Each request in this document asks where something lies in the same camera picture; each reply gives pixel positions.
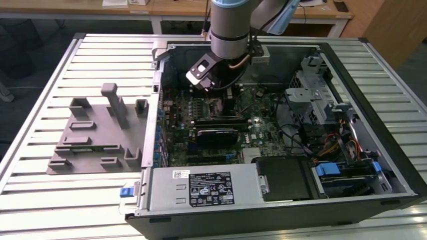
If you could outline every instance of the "warning label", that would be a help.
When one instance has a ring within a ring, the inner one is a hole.
[[[190,205],[207,207],[235,204],[231,172],[190,174]]]

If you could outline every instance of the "floor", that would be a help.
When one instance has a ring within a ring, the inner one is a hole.
[[[36,19],[34,24],[44,42],[43,47],[30,52],[36,72],[23,79],[14,80],[0,71],[0,80],[15,95],[14,102],[0,101],[0,160],[38,101],[75,33],[152,34],[148,21],[67,20],[64,29],[59,29],[54,20]],[[186,22],[176,25],[163,22],[162,26],[164,34],[199,34],[202,30],[200,22],[194,23],[192,26],[187,26]],[[14,40],[0,28],[0,46],[11,44]],[[425,94],[427,88],[423,85],[427,81],[426,66],[427,44],[422,44],[398,73],[427,104],[427,94]]]

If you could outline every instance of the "blue plastic clip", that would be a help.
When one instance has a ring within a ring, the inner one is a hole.
[[[120,188],[120,198],[131,198],[131,197],[134,197],[134,187]]]
[[[315,171],[318,173],[318,176],[323,175],[336,175],[340,174],[340,169],[336,163],[320,163],[319,166],[315,167]]]
[[[378,161],[372,162],[372,167],[376,173],[379,173],[383,170]]]

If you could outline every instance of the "metal bracket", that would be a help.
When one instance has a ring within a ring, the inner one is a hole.
[[[324,108],[326,120],[335,121],[336,114],[344,113],[352,108],[350,103],[328,104]]]
[[[307,88],[288,88],[286,90],[287,99],[294,103],[308,103],[314,100],[320,100],[322,95],[318,90]]]
[[[168,53],[168,41],[155,41],[152,43],[151,54],[152,54],[152,60],[154,61],[160,61],[167,56],[170,56],[170,53]]]
[[[268,64],[270,63],[270,51],[268,51],[268,48],[267,46],[264,45],[259,45],[259,46],[255,46],[256,48],[259,47],[260,50],[258,51],[259,54],[255,54],[252,56],[252,59],[251,59],[251,62],[252,64]]]

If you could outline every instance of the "aluminum extrusion table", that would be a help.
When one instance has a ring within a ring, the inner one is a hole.
[[[116,82],[126,103],[151,99],[156,41],[202,41],[192,35],[87,34],[72,40],[0,163],[2,240],[140,240],[119,212],[120,187],[139,172],[47,175],[71,112],[72,97],[106,104],[103,83]],[[423,178],[427,177],[427,108],[368,43],[344,38],[262,37],[328,42]],[[343,90],[336,86],[342,98]],[[136,200],[126,198],[127,206]],[[426,239],[427,207],[393,210],[346,226],[248,233],[208,239]]]

